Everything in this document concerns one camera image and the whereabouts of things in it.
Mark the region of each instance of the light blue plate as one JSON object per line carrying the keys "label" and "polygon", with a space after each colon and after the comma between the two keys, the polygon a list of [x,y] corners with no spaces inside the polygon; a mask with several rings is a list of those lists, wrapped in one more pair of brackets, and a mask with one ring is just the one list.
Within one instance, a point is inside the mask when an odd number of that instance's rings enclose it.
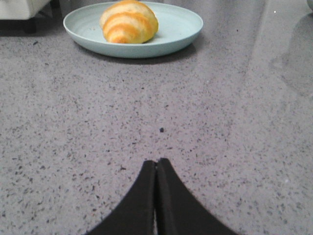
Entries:
{"label": "light blue plate", "polygon": [[203,27],[196,13],[182,7],[144,2],[155,13],[159,30],[144,44],[108,43],[99,26],[103,11],[116,2],[85,6],[70,12],[63,25],[72,39],[82,47],[103,55],[121,58],[149,58],[178,51],[191,44]]}

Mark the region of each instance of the pastry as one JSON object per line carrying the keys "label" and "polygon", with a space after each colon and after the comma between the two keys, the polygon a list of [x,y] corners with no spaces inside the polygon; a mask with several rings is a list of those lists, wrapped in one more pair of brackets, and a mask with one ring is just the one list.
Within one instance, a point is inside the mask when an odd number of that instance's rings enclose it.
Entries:
{"label": "pastry", "polygon": [[109,43],[144,43],[158,30],[153,11],[136,0],[115,3],[103,12],[99,23]]}

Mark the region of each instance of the countertop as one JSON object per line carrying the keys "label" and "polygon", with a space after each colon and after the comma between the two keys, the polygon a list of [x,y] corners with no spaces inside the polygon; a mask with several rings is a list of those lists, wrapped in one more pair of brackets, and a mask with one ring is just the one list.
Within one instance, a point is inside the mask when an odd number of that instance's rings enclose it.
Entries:
{"label": "countertop", "polygon": [[305,0],[165,0],[204,21],[185,49],[77,45],[61,1],[0,31],[0,234],[82,235],[168,158],[241,235],[313,234],[313,14]]}

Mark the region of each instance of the plate rim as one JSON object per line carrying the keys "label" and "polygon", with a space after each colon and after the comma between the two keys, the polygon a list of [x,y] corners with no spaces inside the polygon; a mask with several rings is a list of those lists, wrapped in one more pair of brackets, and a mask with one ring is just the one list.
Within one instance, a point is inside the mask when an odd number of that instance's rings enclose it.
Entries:
{"label": "plate rim", "polygon": [[118,47],[118,46],[121,46],[121,47],[152,47],[152,46],[159,46],[159,45],[165,45],[165,44],[168,44],[168,43],[175,43],[175,42],[179,42],[181,40],[185,40],[186,38],[189,38],[189,37],[192,37],[194,36],[195,34],[198,34],[202,28],[203,28],[203,19],[201,18],[200,15],[198,15],[196,12],[194,11],[191,11],[187,8],[184,8],[184,7],[181,7],[181,6],[177,6],[177,5],[172,5],[172,4],[167,4],[167,3],[161,3],[161,2],[153,2],[153,1],[140,1],[144,4],[155,4],[155,5],[164,5],[164,6],[170,6],[170,7],[174,7],[174,8],[178,8],[178,9],[181,9],[181,10],[184,10],[184,11],[187,11],[189,12],[190,14],[193,14],[195,17],[197,17],[199,20],[200,20],[200,27],[198,30],[196,30],[194,33],[191,33],[189,36],[187,37],[183,37],[181,39],[177,39],[177,40],[173,40],[173,41],[169,41],[169,42],[158,42],[158,43],[141,43],[141,44],[118,44],[118,43],[109,43],[107,41],[103,41],[103,42],[99,42],[97,40],[94,40],[94,39],[91,39],[91,38],[87,38],[87,37],[83,37],[77,33],[74,33],[73,31],[71,31],[67,25],[66,25],[66,20],[72,15],[72,14],[75,14],[77,11],[81,11],[83,10],[84,8],[90,8],[90,7],[96,7],[97,5],[110,5],[110,4],[114,4],[114,3],[117,3],[117,1],[108,1],[108,2],[99,2],[99,3],[95,3],[95,4],[90,4],[90,5],[87,5],[87,6],[83,6],[83,7],[80,7],[80,8],[77,8],[71,12],[69,12],[63,19],[63,26],[64,28],[66,29],[67,32],[69,32],[70,34],[73,34],[75,37],[78,37],[82,40],[87,40],[87,41],[90,41],[90,42],[94,42],[94,43],[98,43],[98,44],[104,44],[104,45],[107,45],[107,46],[115,46],[115,47]]}

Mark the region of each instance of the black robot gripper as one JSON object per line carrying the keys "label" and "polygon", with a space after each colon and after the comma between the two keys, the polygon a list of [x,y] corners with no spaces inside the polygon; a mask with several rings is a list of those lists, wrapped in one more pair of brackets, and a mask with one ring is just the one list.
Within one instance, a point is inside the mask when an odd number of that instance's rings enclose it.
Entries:
{"label": "black robot gripper", "polygon": [[161,158],[145,161],[131,189],[117,207],[86,235],[237,235],[189,192]]}

